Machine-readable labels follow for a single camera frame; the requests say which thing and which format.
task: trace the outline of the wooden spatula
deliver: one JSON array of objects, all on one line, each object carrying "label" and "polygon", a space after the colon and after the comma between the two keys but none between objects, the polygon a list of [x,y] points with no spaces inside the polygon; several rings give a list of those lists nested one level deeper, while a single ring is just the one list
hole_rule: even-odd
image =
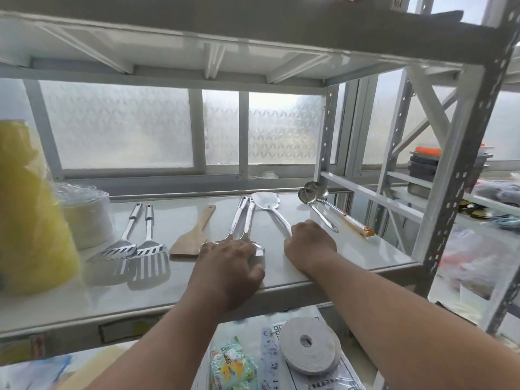
[{"label": "wooden spatula", "polygon": [[169,253],[172,256],[197,256],[199,254],[200,246],[207,242],[204,227],[209,222],[216,208],[216,205],[210,204],[201,212],[195,227],[186,234],[181,235],[170,248]]}]

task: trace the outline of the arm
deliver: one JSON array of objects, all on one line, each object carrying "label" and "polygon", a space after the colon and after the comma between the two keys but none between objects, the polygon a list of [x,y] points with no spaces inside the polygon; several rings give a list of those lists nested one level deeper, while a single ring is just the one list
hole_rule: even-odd
[{"label": "arm", "polygon": [[478,328],[345,260],[315,222],[293,226],[291,262],[327,293],[390,388],[516,388],[520,357]]},{"label": "arm", "polygon": [[248,267],[253,244],[205,244],[180,301],[87,390],[189,390],[219,317],[260,286],[261,266]]}]

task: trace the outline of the yellow roll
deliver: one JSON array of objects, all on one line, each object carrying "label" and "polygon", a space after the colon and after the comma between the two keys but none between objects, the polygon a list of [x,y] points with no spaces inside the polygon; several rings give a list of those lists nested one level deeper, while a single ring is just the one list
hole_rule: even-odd
[{"label": "yellow roll", "polygon": [[40,141],[25,121],[0,121],[0,292],[35,294],[80,268]]}]

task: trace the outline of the forearm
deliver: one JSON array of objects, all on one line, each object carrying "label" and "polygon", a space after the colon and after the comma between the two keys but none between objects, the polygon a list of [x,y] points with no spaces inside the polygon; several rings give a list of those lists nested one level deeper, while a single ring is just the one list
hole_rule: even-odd
[{"label": "forearm", "polygon": [[87,390],[189,390],[218,324],[211,299],[186,295]]},{"label": "forearm", "polygon": [[391,388],[514,388],[520,358],[481,330],[340,255],[310,275]]}]

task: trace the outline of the white paper roll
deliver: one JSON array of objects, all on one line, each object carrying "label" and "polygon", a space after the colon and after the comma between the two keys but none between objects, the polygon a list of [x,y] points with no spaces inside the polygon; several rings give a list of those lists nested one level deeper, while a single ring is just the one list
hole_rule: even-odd
[{"label": "white paper roll", "polygon": [[292,318],[280,330],[283,357],[290,366],[307,375],[323,374],[337,365],[336,341],[339,344],[332,330],[315,318]]}]

